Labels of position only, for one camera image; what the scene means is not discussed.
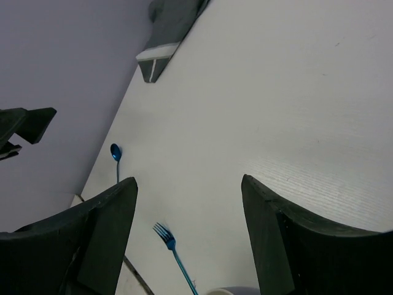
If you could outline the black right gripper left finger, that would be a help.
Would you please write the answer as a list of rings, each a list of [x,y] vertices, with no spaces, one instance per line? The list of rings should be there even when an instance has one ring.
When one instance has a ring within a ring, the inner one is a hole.
[[[115,294],[138,195],[129,177],[15,232],[1,232],[1,294]]]

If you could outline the blue metal spoon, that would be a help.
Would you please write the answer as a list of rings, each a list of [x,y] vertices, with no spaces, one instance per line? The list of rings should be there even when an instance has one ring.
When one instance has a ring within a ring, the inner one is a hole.
[[[120,148],[119,145],[112,143],[110,146],[110,151],[111,151],[111,156],[112,158],[116,161],[116,180],[117,183],[119,183],[120,181],[120,172],[119,172],[119,168],[120,168],[120,160],[122,158],[122,150]]]

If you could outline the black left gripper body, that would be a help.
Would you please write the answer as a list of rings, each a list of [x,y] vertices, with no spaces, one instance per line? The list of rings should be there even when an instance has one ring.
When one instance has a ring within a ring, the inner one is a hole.
[[[9,140],[12,137],[2,135],[1,136],[1,160],[6,160],[12,157],[15,157],[16,155],[19,155],[20,150],[22,147],[19,144],[12,144]]]

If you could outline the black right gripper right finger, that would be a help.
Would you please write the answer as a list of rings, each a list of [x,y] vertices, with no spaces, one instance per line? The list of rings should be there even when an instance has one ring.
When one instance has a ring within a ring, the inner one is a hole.
[[[250,175],[241,192],[262,294],[392,293],[392,232],[319,216]]]

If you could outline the blue metal fork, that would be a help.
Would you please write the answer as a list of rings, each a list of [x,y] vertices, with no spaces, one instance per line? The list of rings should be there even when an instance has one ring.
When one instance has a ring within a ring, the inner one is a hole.
[[[196,287],[194,286],[193,281],[191,280],[190,276],[188,275],[179,255],[176,251],[176,239],[175,239],[174,235],[171,233],[171,231],[167,227],[165,227],[164,225],[162,225],[160,223],[154,224],[153,230],[163,240],[167,249],[169,249],[173,253],[174,259],[175,259],[177,265],[179,266],[179,268],[180,268],[189,288],[191,289],[191,292],[193,293],[193,295],[198,295],[198,291],[197,291]]]

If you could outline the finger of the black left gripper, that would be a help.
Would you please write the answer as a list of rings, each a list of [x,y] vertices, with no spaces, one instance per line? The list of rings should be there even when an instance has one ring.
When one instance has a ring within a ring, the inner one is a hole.
[[[57,111],[54,108],[2,109],[1,144],[6,144],[14,133],[30,144],[37,144],[42,139],[56,113]]]

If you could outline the grey striped placemat cloth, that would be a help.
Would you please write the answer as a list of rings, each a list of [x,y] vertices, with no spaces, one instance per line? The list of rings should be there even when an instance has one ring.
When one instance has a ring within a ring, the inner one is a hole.
[[[152,1],[149,4],[152,34],[143,51],[136,56],[144,82],[158,80],[208,4],[200,0]]]

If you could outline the purple ceramic mug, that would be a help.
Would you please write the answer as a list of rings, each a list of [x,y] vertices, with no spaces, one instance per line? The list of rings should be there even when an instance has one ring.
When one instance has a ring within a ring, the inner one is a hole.
[[[229,286],[211,289],[205,295],[261,295],[261,293],[258,288]]]

